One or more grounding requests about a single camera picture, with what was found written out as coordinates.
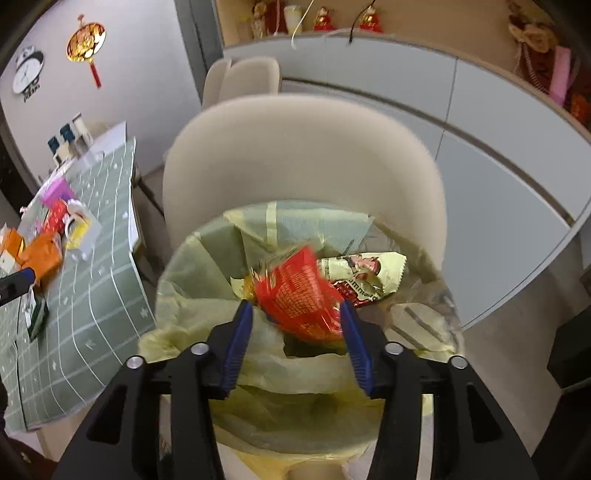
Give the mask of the white thermos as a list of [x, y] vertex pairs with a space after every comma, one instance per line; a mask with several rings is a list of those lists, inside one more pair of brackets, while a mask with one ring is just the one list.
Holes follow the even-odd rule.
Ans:
[[84, 140], [86, 144], [91, 144], [93, 142], [93, 137], [88, 130], [84, 120], [82, 119], [82, 115], [77, 113], [71, 120], [72, 125], [75, 127], [77, 135]]

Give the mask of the gold red chinese ornament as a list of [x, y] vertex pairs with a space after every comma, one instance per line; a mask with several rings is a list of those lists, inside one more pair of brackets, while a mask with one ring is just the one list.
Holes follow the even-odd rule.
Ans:
[[106, 29], [101, 23], [87, 22], [84, 14], [80, 14], [77, 21], [77, 29], [66, 45], [66, 56], [70, 62], [86, 63], [96, 88], [100, 89], [102, 82], [95, 65], [95, 57], [106, 39]]

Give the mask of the red round ball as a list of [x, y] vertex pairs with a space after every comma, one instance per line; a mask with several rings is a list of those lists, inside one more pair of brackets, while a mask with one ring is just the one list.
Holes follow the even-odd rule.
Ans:
[[57, 233], [61, 235], [65, 230], [64, 219], [68, 216], [67, 202], [61, 198], [56, 199], [49, 208], [47, 218], [43, 224], [42, 232]]

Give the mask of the grey cabinet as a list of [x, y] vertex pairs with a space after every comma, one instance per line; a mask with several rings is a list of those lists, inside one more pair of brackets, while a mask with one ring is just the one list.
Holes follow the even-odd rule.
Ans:
[[287, 92], [376, 108], [425, 143], [443, 177], [443, 273], [464, 327], [516, 296], [589, 219], [588, 131], [504, 70], [377, 36], [270, 38], [224, 54], [273, 57]]

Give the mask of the beige far chair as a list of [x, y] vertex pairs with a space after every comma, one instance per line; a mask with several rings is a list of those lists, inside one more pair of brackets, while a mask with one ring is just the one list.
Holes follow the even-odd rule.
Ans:
[[231, 63], [231, 59], [221, 58], [215, 61], [207, 71], [201, 98], [202, 110], [206, 110], [218, 103], [221, 86], [226, 73], [231, 67]]

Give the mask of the gold red snack wrapper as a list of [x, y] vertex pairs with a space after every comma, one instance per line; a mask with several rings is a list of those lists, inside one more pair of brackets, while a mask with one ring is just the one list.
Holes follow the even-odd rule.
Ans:
[[397, 252], [356, 253], [322, 258], [318, 269], [342, 298], [360, 307], [396, 293], [406, 269], [407, 257]]

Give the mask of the beige middle chair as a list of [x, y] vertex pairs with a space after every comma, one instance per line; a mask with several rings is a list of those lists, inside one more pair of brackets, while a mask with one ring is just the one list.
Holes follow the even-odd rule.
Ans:
[[273, 57], [241, 59], [225, 73], [218, 102], [245, 96], [279, 95], [282, 80], [280, 64]]

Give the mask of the orange white tissue box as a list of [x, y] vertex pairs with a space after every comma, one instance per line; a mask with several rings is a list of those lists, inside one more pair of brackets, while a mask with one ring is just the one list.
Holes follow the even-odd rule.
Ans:
[[4, 225], [1, 229], [0, 269], [2, 275], [9, 275], [21, 269], [19, 256], [24, 247], [24, 239], [18, 231]]

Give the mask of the yellow trash bag liner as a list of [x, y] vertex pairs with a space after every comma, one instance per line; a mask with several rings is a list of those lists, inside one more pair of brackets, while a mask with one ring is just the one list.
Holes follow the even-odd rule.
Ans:
[[[400, 289], [363, 307], [363, 320], [419, 356], [447, 361], [464, 350], [453, 296], [427, 252], [365, 213], [300, 201], [270, 202], [224, 212], [179, 245], [156, 292], [156, 327], [139, 352], [148, 361], [173, 358], [228, 322], [238, 307], [233, 281], [276, 252], [310, 244], [319, 256], [396, 251], [407, 259]], [[273, 477], [307, 460], [346, 461], [376, 439], [383, 402], [363, 394], [342, 344], [296, 345], [263, 311], [238, 385], [211, 403], [219, 443]]]

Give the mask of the left red figurine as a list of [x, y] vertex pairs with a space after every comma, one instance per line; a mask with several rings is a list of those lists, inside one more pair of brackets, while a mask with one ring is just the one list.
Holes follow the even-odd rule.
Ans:
[[329, 9], [327, 7], [321, 7], [318, 9], [314, 20], [314, 27], [312, 27], [312, 29], [314, 31], [322, 32], [335, 30], [335, 26], [332, 24], [331, 14], [329, 14]]

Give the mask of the pink tin box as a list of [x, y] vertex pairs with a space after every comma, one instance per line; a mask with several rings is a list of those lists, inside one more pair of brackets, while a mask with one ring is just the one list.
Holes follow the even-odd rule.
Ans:
[[46, 207], [51, 207], [57, 200], [68, 202], [77, 200], [78, 197], [63, 177], [49, 179], [39, 191], [41, 202]]

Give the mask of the panda wall clock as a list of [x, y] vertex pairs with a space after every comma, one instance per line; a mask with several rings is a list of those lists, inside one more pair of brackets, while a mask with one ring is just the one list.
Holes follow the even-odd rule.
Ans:
[[26, 103], [39, 89], [39, 77], [44, 66], [44, 55], [33, 45], [25, 47], [16, 59], [12, 91]]

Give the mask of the orange plastic bag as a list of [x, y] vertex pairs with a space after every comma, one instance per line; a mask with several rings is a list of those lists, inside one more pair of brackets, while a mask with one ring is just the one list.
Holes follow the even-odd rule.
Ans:
[[39, 234], [19, 255], [23, 268], [31, 268], [35, 284], [41, 285], [50, 278], [63, 261], [61, 236], [57, 232]]

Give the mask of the green white tissue pack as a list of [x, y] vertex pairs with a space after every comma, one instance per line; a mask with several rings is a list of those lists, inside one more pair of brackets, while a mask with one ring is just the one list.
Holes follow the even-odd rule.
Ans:
[[37, 287], [31, 287], [25, 295], [23, 314], [28, 338], [33, 341], [43, 330], [48, 316], [46, 299]]

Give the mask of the dark blue thermos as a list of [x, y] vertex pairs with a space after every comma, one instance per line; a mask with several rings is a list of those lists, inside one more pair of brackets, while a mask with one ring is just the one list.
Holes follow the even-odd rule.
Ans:
[[47, 142], [48, 147], [50, 148], [53, 155], [55, 155], [60, 147], [60, 143], [55, 136], [51, 137]]

